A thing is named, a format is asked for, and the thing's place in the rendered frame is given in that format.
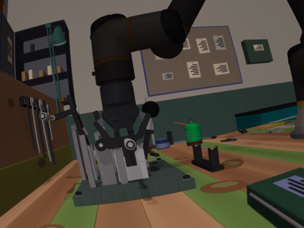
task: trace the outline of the teal box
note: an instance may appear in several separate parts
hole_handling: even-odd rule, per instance
[[[273,61],[267,39],[245,39],[241,42],[247,64]]]

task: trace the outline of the green lamp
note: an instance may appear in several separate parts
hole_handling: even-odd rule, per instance
[[[46,24],[46,29],[47,29],[48,48],[49,48],[49,53],[51,55],[51,64],[52,64],[51,67],[53,69],[53,72],[55,72],[55,86],[56,86],[56,92],[57,92],[57,97],[56,97],[57,112],[60,113],[59,100],[61,99],[61,93],[60,93],[59,78],[58,78],[58,74],[57,74],[54,46],[64,45],[64,44],[66,44],[67,40],[65,38],[65,35],[63,34],[62,28],[59,25],[53,26],[51,24]]]

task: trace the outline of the green canister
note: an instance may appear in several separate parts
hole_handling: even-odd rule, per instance
[[[192,120],[193,119],[190,119],[191,123],[185,126],[187,146],[194,146],[203,143],[200,125],[192,123]]]

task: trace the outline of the black sphere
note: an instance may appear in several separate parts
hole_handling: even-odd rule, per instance
[[[149,113],[151,115],[151,118],[155,118],[158,115],[158,113],[160,112],[160,107],[158,106],[158,104],[156,102],[148,101],[143,104],[142,112]]]

